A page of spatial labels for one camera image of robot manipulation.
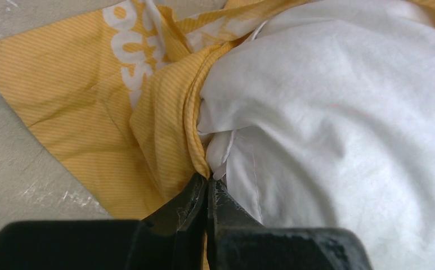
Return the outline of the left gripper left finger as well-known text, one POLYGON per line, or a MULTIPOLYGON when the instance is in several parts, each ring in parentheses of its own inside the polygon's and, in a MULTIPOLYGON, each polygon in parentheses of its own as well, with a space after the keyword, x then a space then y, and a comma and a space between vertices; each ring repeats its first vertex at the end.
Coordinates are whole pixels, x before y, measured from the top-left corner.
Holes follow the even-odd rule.
POLYGON ((148 217, 28 220, 0 231, 0 269, 202 269, 207 180, 148 217))

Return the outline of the orange cartoon pillowcase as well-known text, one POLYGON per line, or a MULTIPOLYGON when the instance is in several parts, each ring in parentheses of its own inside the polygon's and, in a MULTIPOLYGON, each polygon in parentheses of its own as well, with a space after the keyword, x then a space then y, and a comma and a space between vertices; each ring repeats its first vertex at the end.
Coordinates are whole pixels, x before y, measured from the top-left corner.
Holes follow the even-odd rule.
POLYGON ((212 66, 309 2, 229 1, 177 20, 169 7, 124 1, 0 40, 0 93, 111 215, 143 218, 194 173, 219 179, 198 132, 212 66))

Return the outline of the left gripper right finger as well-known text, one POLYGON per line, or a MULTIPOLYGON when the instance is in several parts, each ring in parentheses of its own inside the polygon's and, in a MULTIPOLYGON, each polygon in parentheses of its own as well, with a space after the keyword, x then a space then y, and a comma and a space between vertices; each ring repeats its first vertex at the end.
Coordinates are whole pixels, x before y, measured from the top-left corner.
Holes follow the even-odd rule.
POLYGON ((227 192, 208 186, 210 269, 371 269, 361 241, 339 228, 268 228, 227 192))

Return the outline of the white pillow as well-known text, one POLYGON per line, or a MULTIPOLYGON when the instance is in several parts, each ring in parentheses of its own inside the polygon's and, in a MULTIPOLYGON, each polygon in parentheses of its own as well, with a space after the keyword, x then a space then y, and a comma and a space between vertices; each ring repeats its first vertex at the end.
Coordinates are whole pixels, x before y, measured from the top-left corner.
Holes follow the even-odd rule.
POLYGON ((267 227, 332 227, 374 269, 435 269, 435 11, 311 1, 211 68, 198 132, 267 227))

